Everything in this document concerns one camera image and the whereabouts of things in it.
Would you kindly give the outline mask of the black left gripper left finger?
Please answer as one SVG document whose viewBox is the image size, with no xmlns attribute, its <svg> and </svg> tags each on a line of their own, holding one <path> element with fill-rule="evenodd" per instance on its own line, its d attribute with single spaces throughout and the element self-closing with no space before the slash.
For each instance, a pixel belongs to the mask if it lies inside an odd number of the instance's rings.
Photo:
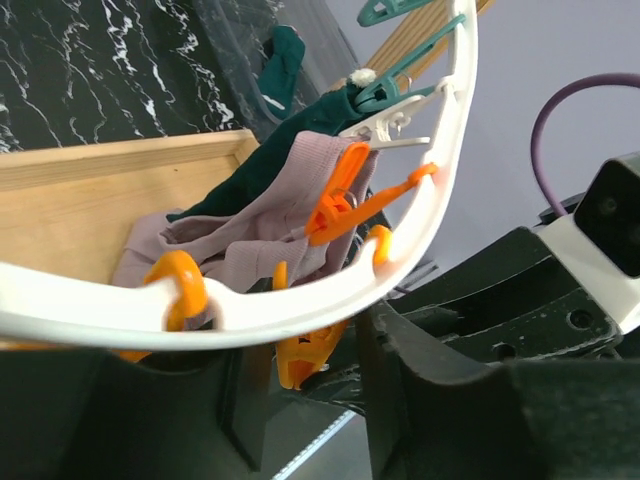
<svg viewBox="0 0 640 480">
<path fill-rule="evenodd" d="M 5 479 L 247 479 L 260 469 L 271 349 L 1 355 Z"/>
</svg>

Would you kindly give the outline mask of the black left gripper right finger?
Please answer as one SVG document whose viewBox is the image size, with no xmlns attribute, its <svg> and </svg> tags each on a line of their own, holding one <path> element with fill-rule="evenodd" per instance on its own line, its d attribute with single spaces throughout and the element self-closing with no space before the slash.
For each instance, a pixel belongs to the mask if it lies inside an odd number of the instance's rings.
<svg viewBox="0 0 640 480">
<path fill-rule="evenodd" d="M 377 479 L 635 479 L 635 361 L 489 366 L 379 302 L 357 318 Z"/>
</svg>

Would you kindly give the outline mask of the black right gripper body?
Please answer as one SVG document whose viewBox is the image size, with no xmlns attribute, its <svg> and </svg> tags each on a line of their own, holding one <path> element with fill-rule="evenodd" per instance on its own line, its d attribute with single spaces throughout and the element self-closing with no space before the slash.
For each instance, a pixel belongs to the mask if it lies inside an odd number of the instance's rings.
<svg viewBox="0 0 640 480">
<path fill-rule="evenodd" d="M 394 308 L 474 360 L 597 357 L 622 340 L 616 323 L 526 228 L 395 299 Z"/>
</svg>

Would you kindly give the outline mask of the orange clothespin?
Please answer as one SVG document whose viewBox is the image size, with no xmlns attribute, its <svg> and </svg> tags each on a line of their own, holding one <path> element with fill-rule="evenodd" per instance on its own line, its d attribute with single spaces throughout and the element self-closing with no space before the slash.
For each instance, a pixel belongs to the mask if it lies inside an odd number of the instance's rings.
<svg viewBox="0 0 640 480">
<path fill-rule="evenodd" d="M 392 231 L 382 225 L 375 225 L 366 240 L 376 240 L 373 257 L 374 267 L 388 260 Z M 288 288 L 287 263 L 279 262 L 272 277 L 273 290 Z M 335 350 L 350 319 L 345 319 L 328 327 L 301 334 L 276 344 L 276 363 L 280 385 L 285 389 L 300 390 L 302 384 L 323 366 Z"/>
<path fill-rule="evenodd" d="M 185 351 L 189 323 L 207 318 L 204 277 L 184 251 L 143 253 L 127 247 L 113 283 L 121 292 L 115 322 L 128 332 L 113 352 L 128 361 Z"/>
<path fill-rule="evenodd" d="M 351 187 L 367 163 L 370 153 L 371 148 L 364 142 L 351 143 L 344 150 L 305 226 L 305 235 L 309 238 L 311 246 L 327 244 L 338 239 L 417 187 L 423 177 L 433 175 L 439 170 L 434 163 L 422 165 L 403 183 L 359 202 Z"/>
</svg>

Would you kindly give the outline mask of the teal clothespin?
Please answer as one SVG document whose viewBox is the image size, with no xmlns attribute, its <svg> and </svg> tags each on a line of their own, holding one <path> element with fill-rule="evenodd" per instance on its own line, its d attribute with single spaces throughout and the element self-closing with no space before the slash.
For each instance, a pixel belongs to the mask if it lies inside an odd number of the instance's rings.
<svg viewBox="0 0 640 480">
<path fill-rule="evenodd" d="M 436 90 L 435 85 L 413 90 L 413 77 L 409 68 L 428 54 L 436 44 L 466 20 L 464 14 L 457 15 L 427 40 L 407 53 L 389 67 L 383 75 L 366 86 L 355 98 L 355 109 L 361 114 L 376 113 L 390 108 L 412 95 L 428 96 Z"/>
<path fill-rule="evenodd" d="M 367 0 L 360 9 L 357 22 L 361 27 L 371 27 L 419 9 L 431 0 Z"/>
</svg>

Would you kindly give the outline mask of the pink sock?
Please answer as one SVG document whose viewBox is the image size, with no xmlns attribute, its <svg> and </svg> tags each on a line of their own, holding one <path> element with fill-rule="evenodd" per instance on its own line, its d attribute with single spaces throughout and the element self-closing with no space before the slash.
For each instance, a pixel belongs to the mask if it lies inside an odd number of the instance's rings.
<svg viewBox="0 0 640 480">
<path fill-rule="evenodd" d="M 302 132 L 284 167 L 256 200 L 232 216 L 193 216 L 171 222 L 166 213 L 139 218 L 112 277 L 119 287 L 142 285 L 166 252 L 187 252 L 203 276 L 245 293 L 286 262 L 295 284 L 341 270 L 352 246 L 348 231 L 329 244 L 312 247 L 304 228 L 349 140 Z"/>
</svg>

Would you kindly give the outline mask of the dark green sock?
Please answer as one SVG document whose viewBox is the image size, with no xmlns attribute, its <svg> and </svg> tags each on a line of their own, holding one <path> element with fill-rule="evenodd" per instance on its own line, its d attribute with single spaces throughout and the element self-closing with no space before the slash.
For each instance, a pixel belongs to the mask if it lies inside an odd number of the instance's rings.
<svg viewBox="0 0 640 480">
<path fill-rule="evenodd" d="M 258 89 L 269 111 L 284 120 L 291 113 L 306 46 L 294 27 L 276 25 L 262 48 L 265 59 L 257 78 Z"/>
<path fill-rule="evenodd" d="M 349 81 L 322 95 L 313 104 L 284 120 L 247 160 L 200 202 L 181 213 L 166 216 L 175 222 L 191 216 L 231 216 L 257 199 L 283 168 L 290 148 L 302 131 L 335 136 L 365 118 L 356 110 L 362 88 Z"/>
</svg>

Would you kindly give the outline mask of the wooden tray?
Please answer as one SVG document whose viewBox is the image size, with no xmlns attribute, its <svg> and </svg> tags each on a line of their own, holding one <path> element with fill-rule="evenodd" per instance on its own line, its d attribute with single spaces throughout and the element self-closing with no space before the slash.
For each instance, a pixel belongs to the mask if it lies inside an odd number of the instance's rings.
<svg viewBox="0 0 640 480">
<path fill-rule="evenodd" d="M 6 154 L 1 159 L 1 344 L 115 348 L 113 271 L 141 216 L 193 202 L 256 148 L 247 130 Z M 263 344 L 247 303 L 214 295 L 231 324 L 186 350 Z"/>
</svg>

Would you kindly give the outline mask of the clear plastic bin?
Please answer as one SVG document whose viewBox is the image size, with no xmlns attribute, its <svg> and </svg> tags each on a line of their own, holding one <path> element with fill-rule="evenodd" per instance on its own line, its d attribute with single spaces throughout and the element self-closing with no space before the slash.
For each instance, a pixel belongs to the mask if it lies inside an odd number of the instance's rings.
<svg viewBox="0 0 640 480">
<path fill-rule="evenodd" d="M 262 141 L 280 123 L 258 86 L 273 55 L 275 31 L 292 27 L 306 51 L 298 70 L 291 111 L 313 103 L 358 67 L 358 60 L 324 1 L 194 1 L 244 127 Z"/>
</svg>

